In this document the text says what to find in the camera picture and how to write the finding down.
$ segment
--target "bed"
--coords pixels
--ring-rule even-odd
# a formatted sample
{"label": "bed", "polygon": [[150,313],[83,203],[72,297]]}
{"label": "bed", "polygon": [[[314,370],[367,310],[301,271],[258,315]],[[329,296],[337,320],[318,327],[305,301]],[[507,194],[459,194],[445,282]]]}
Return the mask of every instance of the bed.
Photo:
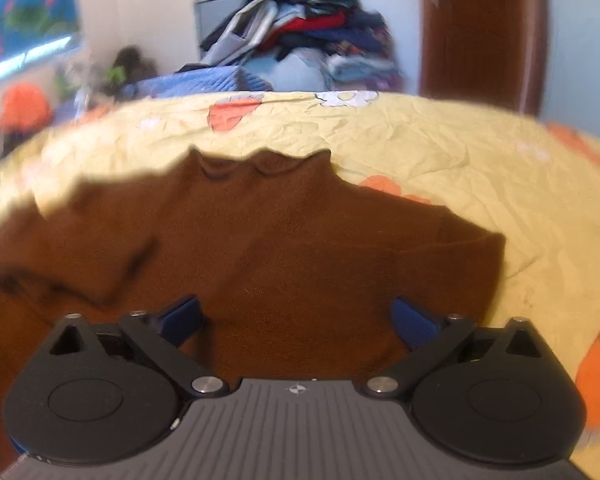
{"label": "bed", "polygon": [[600,141],[493,108],[371,91],[146,100],[49,129],[5,159],[0,220],[31,197],[52,210],[83,178],[164,170],[191,146],[232,157],[328,148],[344,180],[506,234],[489,323],[531,318],[577,378],[589,421],[574,461],[600,480]]}

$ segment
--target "brown sweater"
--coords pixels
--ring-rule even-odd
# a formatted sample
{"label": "brown sweater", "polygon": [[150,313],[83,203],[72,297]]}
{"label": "brown sweater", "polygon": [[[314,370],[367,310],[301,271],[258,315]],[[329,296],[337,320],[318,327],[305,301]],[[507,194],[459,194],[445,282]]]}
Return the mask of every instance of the brown sweater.
{"label": "brown sweater", "polygon": [[[345,183],[329,152],[192,151],[167,174],[82,184],[0,229],[0,406],[59,317],[111,322],[186,294],[210,323],[185,351],[229,381],[366,378],[406,355],[396,296],[480,320],[503,248],[446,208]],[[0,424],[0,469],[13,459]]]}

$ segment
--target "ribbed gray surface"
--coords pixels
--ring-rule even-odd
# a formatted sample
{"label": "ribbed gray surface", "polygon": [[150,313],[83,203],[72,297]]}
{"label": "ribbed gray surface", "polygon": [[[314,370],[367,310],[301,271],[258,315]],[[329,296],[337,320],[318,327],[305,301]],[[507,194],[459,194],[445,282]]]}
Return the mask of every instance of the ribbed gray surface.
{"label": "ribbed gray surface", "polygon": [[[300,392],[295,386],[305,388]],[[526,471],[478,468],[437,450],[395,402],[348,381],[245,380],[194,402],[167,439],[112,465],[68,468],[24,458],[7,480],[582,480],[568,462]]]}

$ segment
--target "logo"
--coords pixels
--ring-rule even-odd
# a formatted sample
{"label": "logo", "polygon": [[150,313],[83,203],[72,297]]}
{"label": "logo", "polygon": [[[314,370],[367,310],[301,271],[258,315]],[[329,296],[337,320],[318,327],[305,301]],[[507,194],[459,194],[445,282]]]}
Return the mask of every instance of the logo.
{"label": "logo", "polygon": [[293,386],[287,388],[292,394],[296,396],[301,396],[305,392],[309,391],[309,388],[305,388],[302,384],[294,384]]}

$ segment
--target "red garment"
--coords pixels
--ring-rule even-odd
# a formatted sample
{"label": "red garment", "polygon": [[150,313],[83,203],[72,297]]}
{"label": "red garment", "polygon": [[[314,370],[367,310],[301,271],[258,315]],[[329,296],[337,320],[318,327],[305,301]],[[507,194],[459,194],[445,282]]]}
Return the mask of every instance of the red garment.
{"label": "red garment", "polygon": [[1,133],[35,134],[49,126],[53,118],[49,102],[36,85],[19,83],[2,96]]}
{"label": "red garment", "polygon": [[342,28],[346,22],[346,16],[343,10],[339,10],[331,16],[317,16],[315,18],[295,18],[285,23],[280,28],[272,31],[269,37],[260,45],[261,50],[271,50],[276,46],[280,34],[285,32],[304,32],[306,30],[328,30],[330,28]]}

